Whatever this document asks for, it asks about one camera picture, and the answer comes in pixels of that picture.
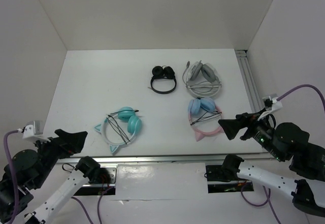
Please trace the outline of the teal cat-ear headphones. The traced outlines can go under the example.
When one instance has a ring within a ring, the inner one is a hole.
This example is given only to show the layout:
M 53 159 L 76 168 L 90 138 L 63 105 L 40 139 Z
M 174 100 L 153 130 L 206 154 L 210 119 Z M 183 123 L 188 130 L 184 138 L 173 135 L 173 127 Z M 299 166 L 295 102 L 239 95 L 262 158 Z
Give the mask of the teal cat-ear headphones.
M 120 148 L 131 144 L 141 132 L 143 124 L 137 112 L 139 110 L 132 107 L 122 107 L 116 112 L 106 114 L 101 123 L 93 128 L 108 145 L 112 155 L 115 155 Z M 107 127 L 109 126 L 121 138 L 121 142 L 115 143 L 108 138 Z

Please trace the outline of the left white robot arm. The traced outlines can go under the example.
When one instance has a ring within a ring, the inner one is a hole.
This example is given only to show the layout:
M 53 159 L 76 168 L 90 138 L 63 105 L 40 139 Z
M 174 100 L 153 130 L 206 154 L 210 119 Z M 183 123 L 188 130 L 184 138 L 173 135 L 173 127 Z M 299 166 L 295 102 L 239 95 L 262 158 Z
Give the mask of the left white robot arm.
M 27 149 L 11 156 L 8 137 L 18 132 L 13 130 L 4 135 L 8 164 L 1 180 L 1 223 L 13 223 L 34 198 L 30 190 L 42 187 L 58 160 L 80 153 L 88 135 L 86 131 L 68 133 L 57 129 L 55 138 L 36 140 L 37 150 Z M 50 223 L 84 184 L 99 178 L 99 163 L 89 156 L 81 158 L 62 186 L 42 206 L 26 215 L 25 223 Z

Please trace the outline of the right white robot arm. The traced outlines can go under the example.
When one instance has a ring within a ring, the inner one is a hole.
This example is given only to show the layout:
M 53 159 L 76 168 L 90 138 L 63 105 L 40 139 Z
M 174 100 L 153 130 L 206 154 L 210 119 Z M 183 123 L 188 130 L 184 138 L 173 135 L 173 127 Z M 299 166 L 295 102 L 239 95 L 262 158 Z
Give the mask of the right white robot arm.
M 238 114 L 220 119 L 229 140 L 245 130 L 242 141 L 253 139 L 280 163 L 289 162 L 297 178 L 287 178 L 255 167 L 248 160 L 228 154 L 221 167 L 226 179 L 247 179 L 289 197 L 298 210 L 324 217 L 324 148 L 309 142 L 309 133 L 291 122 L 277 124 L 273 115 L 262 112 Z

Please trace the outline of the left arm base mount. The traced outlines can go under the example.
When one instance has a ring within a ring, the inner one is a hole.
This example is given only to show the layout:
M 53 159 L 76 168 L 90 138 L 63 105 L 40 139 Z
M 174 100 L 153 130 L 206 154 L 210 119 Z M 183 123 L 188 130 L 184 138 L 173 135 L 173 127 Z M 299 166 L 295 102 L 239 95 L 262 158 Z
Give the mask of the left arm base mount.
M 117 165 L 102 165 L 98 178 L 93 183 L 83 185 L 75 194 L 75 197 L 95 196 L 99 197 L 115 195 L 116 192 Z

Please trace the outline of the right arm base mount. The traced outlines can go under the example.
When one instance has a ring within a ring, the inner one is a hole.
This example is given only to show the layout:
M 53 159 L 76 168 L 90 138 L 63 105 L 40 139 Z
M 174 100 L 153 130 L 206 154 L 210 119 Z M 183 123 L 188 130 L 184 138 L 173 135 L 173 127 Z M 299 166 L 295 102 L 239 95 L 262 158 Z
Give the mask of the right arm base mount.
M 221 165 L 206 165 L 204 177 L 207 179 L 209 194 L 254 191 L 251 181 L 228 175 Z

